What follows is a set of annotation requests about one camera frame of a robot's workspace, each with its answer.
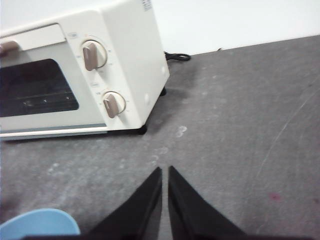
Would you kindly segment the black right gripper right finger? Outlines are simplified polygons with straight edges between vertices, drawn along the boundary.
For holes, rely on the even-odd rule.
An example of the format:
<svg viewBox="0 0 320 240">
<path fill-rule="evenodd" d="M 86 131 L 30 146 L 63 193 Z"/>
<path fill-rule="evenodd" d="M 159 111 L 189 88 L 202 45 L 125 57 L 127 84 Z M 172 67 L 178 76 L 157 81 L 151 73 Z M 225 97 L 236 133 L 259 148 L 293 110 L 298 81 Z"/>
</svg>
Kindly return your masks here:
<svg viewBox="0 0 320 240">
<path fill-rule="evenodd" d="M 174 240 L 237 240 L 248 237 L 206 202 L 174 166 L 168 168 L 168 210 Z"/>
</svg>

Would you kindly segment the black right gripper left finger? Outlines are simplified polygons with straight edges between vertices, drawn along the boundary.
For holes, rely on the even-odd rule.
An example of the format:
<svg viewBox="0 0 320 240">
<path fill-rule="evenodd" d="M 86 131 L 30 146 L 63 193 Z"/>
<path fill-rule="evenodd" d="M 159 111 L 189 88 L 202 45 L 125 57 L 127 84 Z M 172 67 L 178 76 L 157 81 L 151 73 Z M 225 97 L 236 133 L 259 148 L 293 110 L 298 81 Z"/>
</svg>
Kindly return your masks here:
<svg viewBox="0 0 320 240">
<path fill-rule="evenodd" d="M 99 240 L 141 240 L 162 197 L 162 169 L 155 168 L 135 192 L 90 232 Z"/>
</svg>

